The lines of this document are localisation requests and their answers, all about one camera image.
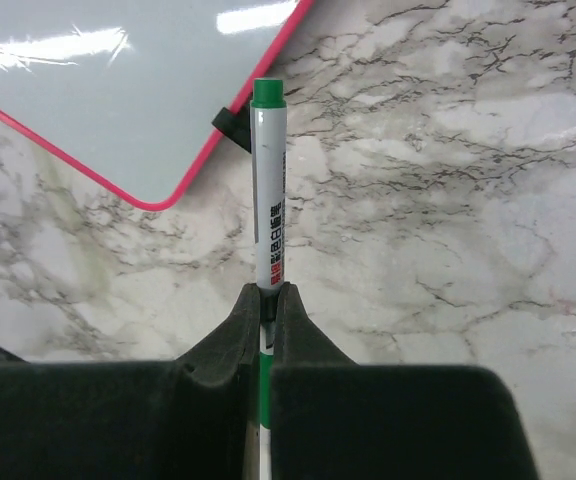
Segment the green whiteboard marker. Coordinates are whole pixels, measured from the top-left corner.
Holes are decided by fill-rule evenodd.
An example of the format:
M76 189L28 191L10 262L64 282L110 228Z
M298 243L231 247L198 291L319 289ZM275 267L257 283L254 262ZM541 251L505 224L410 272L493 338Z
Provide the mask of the green whiteboard marker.
M287 106L283 82L257 78L250 101L259 335L259 477L270 479L270 368L284 283Z

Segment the black clip on whiteboard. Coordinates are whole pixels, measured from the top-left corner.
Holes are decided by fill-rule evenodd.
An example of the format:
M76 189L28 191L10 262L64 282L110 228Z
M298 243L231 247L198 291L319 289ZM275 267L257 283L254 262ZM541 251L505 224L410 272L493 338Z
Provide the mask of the black clip on whiteboard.
M248 106L242 106L237 113L233 113L228 108L222 108L212 120L212 125L243 150L248 153L251 152L250 110Z

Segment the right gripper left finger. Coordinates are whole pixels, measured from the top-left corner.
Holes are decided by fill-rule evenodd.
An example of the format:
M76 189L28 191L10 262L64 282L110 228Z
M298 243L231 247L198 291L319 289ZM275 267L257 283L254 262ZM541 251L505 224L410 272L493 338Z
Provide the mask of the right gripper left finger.
M0 479L256 479L259 294L174 360L30 363L0 348Z

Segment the whiteboard with pink frame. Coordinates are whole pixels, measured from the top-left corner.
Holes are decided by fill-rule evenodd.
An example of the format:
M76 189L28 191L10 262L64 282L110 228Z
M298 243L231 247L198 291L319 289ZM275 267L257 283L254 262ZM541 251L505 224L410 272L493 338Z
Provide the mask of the whiteboard with pink frame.
M0 121L148 211L173 205L308 1L0 1Z

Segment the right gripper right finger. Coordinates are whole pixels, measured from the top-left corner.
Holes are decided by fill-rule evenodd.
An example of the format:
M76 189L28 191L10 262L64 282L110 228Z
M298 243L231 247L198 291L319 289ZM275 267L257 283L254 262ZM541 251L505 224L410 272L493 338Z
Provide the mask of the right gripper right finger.
M270 373L276 479L534 479L514 399L469 365L361 365L279 297Z

